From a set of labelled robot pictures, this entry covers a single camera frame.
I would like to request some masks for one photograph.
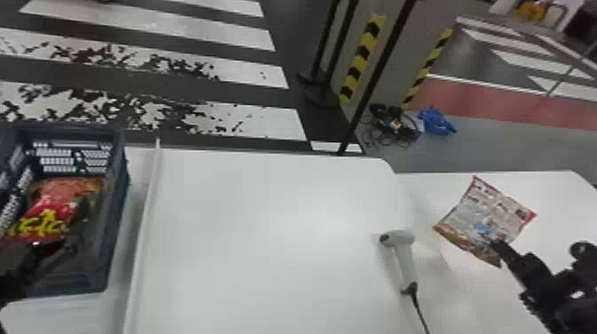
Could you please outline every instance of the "robotic hand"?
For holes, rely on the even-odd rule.
[[[76,253],[76,246],[66,244],[65,240],[52,243],[32,243],[27,247],[28,252],[17,268],[0,275],[0,311],[9,303],[26,298],[28,290],[33,284]],[[45,259],[59,251],[62,251],[62,254],[50,263],[43,265]],[[6,334],[2,323],[0,323],[0,334]]]
[[[597,333],[597,247],[574,243],[572,269],[552,274],[533,253],[520,255],[503,241],[491,248],[499,254],[524,292],[522,303],[553,334]]]

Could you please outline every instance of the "handheld barcode scanner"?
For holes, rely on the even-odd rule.
[[[412,249],[410,248],[412,243],[415,242],[415,235],[405,230],[393,230],[382,234],[379,237],[379,241],[384,246],[394,249],[394,254],[396,254],[398,262],[400,262],[400,271],[402,272],[403,279],[403,283],[400,286],[400,293],[410,296],[412,304],[417,309],[417,314],[423,324],[425,333],[429,334],[429,328],[427,328],[417,299],[417,272],[415,270],[415,260],[412,257]]]

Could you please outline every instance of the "red floor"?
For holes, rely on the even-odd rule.
[[[597,130],[597,103],[505,91],[427,78],[411,107],[438,107],[445,115]]]

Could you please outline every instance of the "yellow and black warning tape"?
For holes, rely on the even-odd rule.
[[[440,36],[440,41],[437,42],[434,49],[431,51],[431,53],[429,53],[429,56],[427,57],[427,62],[423,66],[423,69],[421,69],[418,72],[417,78],[415,79],[415,83],[412,84],[409,91],[406,93],[406,98],[404,98],[404,101],[402,102],[402,109],[408,109],[410,107],[410,103],[415,98],[415,95],[418,92],[418,88],[425,80],[425,77],[429,74],[429,71],[431,71],[431,66],[434,65],[435,61],[440,56],[440,53],[442,53],[443,47],[446,46],[446,43],[448,42],[451,36],[452,29],[443,30],[442,35]]]
[[[386,24],[387,17],[383,15],[371,14],[371,18],[365,27],[359,47],[356,49],[356,55],[353,59],[353,65],[348,69],[348,75],[340,89],[340,102],[350,103],[353,99],[356,89],[359,86],[359,79],[367,69],[369,58],[378,44],[379,33]]]

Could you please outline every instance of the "packaged food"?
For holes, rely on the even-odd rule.
[[[473,182],[457,206],[434,225],[434,230],[475,257],[501,267],[491,241],[511,243],[537,214],[505,196],[489,183],[473,177]]]
[[[29,188],[33,205],[11,226],[2,240],[41,242],[61,238],[77,210],[82,207],[89,214],[97,194],[103,186],[102,178],[45,179]]]

